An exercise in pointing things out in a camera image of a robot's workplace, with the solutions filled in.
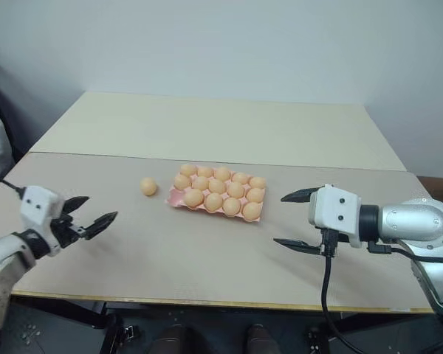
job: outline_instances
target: table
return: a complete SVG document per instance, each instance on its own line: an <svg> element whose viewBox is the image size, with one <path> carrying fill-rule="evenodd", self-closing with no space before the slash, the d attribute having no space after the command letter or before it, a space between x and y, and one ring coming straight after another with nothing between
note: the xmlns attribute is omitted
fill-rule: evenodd
<svg viewBox="0 0 443 354"><path fill-rule="evenodd" d="M86 92L31 151L405 171L361 105Z"/></svg>

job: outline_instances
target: table edge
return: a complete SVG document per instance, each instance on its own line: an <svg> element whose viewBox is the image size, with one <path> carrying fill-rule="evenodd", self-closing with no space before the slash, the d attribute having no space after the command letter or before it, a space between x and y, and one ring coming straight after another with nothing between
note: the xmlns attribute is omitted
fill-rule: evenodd
<svg viewBox="0 0 443 354"><path fill-rule="evenodd" d="M66 153L66 152L59 152L59 151L41 151L41 150L29 150L27 151L23 158L31 156L32 154L47 154L47 155L68 155L68 156L96 156L96 157L114 157L114 158L124 158L124 159L148 159L148 160L162 160L162 161L181 161L181 162L193 162L196 163L214 163L214 164L253 164L253 163L246 163L246 162L228 162L228 161L208 161L208 160L183 160L183 159L167 159L167 158L161 158L161 157L141 157L141 156L127 156L127 155L120 155L120 154L105 154L105 153ZM377 172L391 172L391 173L409 173L413 176L416 176L414 173L410 172L409 170L395 170L395 169L377 169L377 168L367 168L367 167L335 167L335 166L316 166L316 165L308 165L308 164L254 164L258 166L274 166L274 167L305 167L305 168L331 168L336 170L358 170L358 171L377 171Z"/></svg>
<svg viewBox="0 0 443 354"><path fill-rule="evenodd" d="M114 297L114 296L87 296L72 294L51 294L39 293L34 291L14 290L12 295L45 297L50 299L66 300L88 300L103 302L138 302L141 304L152 305L188 305L188 306L210 306L224 308L259 308L267 310L303 310L303 311L322 311L320 305L302 305L302 304L277 304L270 302L238 302L238 301L210 301L210 300L192 300L192 299L153 299L138 297ZM432 308L355 308L348 306L329 306L331 312L355 312L355 313L410 313L423 314L433 313Z"/></svg>

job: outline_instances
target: loose egg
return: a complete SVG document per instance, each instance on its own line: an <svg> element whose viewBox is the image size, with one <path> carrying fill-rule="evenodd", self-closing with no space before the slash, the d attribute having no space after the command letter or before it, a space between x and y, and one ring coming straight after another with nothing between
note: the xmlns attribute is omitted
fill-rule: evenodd
<svg viewBox="0 0 443 354"><path fill-rule="evenodd" d="M197 166L194 166L192 164L183 164L180 167L180 173L187 177L195 175L196 172L197 172Z"/></svg>
<svg viewBox="0 0 443 354"><path fill-rule="evenodd" d="M252 177L250 179L250 186L253 188L265 188L266 186L266 179L262 177Z"/></svg>
<svg viewBox="0 0 443 354"><path fill-rule="evenodd" d="M195 178L192 182L192 188L198 190L206 190L208 188L208 178L204 176L199 176Z"/></svg>
<svg viewBox="0 0 443 354"><path fill-rule="evenodd" d="M204 177L211 177L213 176L213 168L212 167L199 167L197 170L197 175L204 176Z"/></svg>
<svg viewBox="0 0 443 354"><path fill-rule="evenodd" d="M214 212L218 208L222 207L222 204L223 198L218 193L211 193L205 197L204 205L209 212Z"/></svg>
<svg viewBox="0 0 443 354"><path fill-rule="evenodd" d="M183 190L187 187L190 187L190 178L184 175L177 175L174 179L174 186L178 190Z"/></svg>
<svg viewBox="0 0 443 354"><path fill-rule="evenodd" d="M227 191L227 186L225 185L224 182L220 181L219 179L211 179L208 182L208 189L211 192L223 194Z"/></svg>
<svg viewBox="0 0 443 354"><path fill-rule="evenodd" d="M228 181L231 177L231 172L228 170L228 167L219 167L215 170L215 173L213 174L216 179L219 179L220 181Z"/></svg>
<svg viewBox="0 0 443 354"><path fill-rule="evenodd" d="M241 184L246 184L246 183L248 183L248 179L249 179L250 177L246 174L246 173L243 173L243 172L237 172L237 173L235 173L234 175L233 175L233 177L231 178L231 180L233 181L233 182L239 182L239 183L241 183Z"/></svg>
<svg viewBox="0 0 443 354"><path fill-rule="evenodd" d="M184 194L184 203L190 208L195 208L204 202L204 193L201 190L188 190Z"/></svg>
<svg viewBox="0 0 443 354"><path fill-rule="evenodd" d="M228 186L228 195L234 198L243 198L244 188L239 182L233 182Z"/></svg>
<svg viewBox="0 0 443 354"><path fill-rule="evenodd" d="M248 201L254 201L256 203L261 203L264 198L264 191L260 190L259 188L251 188L248 190L248 193L246 193L246 199Z"/></svg>
<svg viewBox="0 0 443 354"><path fill-rule="evenodd" d="M223 202L223 211L226 216L235 216L239 213L241 202L236 198L227 198Z"/></svg>
<svg viewBox="0 0 443 354"><path fill-rule="evenodd" d="M246 220L253 221L261 214L261 205L251 201L244 206L242 214Z"/></svg>
<svg viewBox="0 0 443 354"><path fill-rule="evenodd" d="M156 181L151 177L143 178L140 182L140 189L144 195L153 195L157 191Z"/></svg>

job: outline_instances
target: egg tray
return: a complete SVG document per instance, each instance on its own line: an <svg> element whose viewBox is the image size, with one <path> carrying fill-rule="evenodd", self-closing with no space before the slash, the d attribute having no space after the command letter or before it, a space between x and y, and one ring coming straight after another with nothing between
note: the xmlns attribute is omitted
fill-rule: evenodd
<svg viewBox="0 0 443 354"><path fill-rule="evenodd" d="M228 191L228 187L230 186L230 184L231 183L233 183L232 181L231 181L231 178L233 177L233 175L236 173L236 171L230 171L230 179L228 179L228 180L226 180L224 183L225 183L225 186L226 186L226 189L227 189L227 191ZM194 173L193 175L191 175L189 178L190 178L190 185L192 185L192 183L193 183L193 181L195 180L195 178L197 178L198 176L197 176L197 173ZM240 202L241 202L241 208L240 208L240 210L239 210L239 213L238 214L235 214L234 216L229 216L229 215L226 215L225 213L224 213L224 210L223 210L223 208L222 207L220 207L220 208L218 208L218 209L216 209L216 210L214 210L214 211L209 211L209 210L207 210L207 208L205 207L205 205L204 205L204 203L202 202L200 205L198 205L198 206L196 206L196 207L194 207L194 208L192 208L192 207L190 207L190 206L188 206L186 203L184 203L184 194L188 191L188 190L190 190L191 189L191 187L187 187L187 188L185 188L184 190L178 190L177 188L175 188L175 186L173 185L173 186L171 186L171 188L169 189L169 198L166 200L166 203L168 203L169 205L171 205L172 207L176 207L176 208L179 208L179 207L186 207L186 208L188 208L188 209L190 209L190 210L204 210L204 211L206 211L206 212L208 212L208 213L210 213L210 214L223 214L223 215L225 215L225 216L227 216L227 217L229 217L229 218L242 218L243 220L245 220L246 222L248 222L248 223L251 223L251 222L253 222L253 221L260 221L260 219L261 219L261 214L262 214L262 209L263 209L263 201L261 201L259 204L261 205L261 214L260 214L260 216L259 216L259 218L257 218L257 219L253 219L253 220L247 220L244 216L243 216L243 214L241 213L242 212L242 210L243 210L243 207L247 204L247 203L249 203L249 201L247 200L247 198L246 198L246 194L249 192L249 190L252 188L250 185L249 185L249 181L250 181L250 179L252 178L253 176L251 176L251 175L248 175L248 183L246 183L246 184L242 184L242 186L243 186L243 188L244 188L244 194L243 194L243 197L242 198L238 198L238 200L240 200ZM212 179L215 179L215 177L213 177L213 176L211 176L211 177L209 177L208 178L208 181L210 181L210 180L212 180ZM263 192L264 192L264 195L266 195L266 187L265 188L261 188L262 190L263 190ZM207 197L207 195L209 195L209 194L211 194L211 191L209 191L209 189L207 188L206 190L202 190L202 192L204 193L204 200L205 200L205 198ZM223 193L223 194L220 194L221 195L221 197L223 198L223 201L225 200L225 199L227 199L227 198L229 198L230 196L228 195L228 192L225 192L225 193Z"/></svg>

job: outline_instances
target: cable connector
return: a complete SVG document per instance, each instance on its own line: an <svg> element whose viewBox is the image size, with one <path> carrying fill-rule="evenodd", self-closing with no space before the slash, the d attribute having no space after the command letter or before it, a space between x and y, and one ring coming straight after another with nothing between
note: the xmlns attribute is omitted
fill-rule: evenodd
<svg viewBox="0 0 443 354"><path fill-rule="evenodd" d="M376 254L391 254L392 247L390 247L389 245L378 245L374 241L368 241L368 251L369 253Z"/></svg>
<svg viewBox="0 0 443 354"><path fill-rule="evenodd" d="M27 190L26 187L16 187L15 191L18 193L20 200L23 199L24 191Z"/></svg>
<svg viewBox="0 0 443 354"><path fill-rule="evenodd" d="M339 232L333 229L321 229L321 233L322 244L320 246L320 254L328 258L333 258L338 247Z"/></svg>

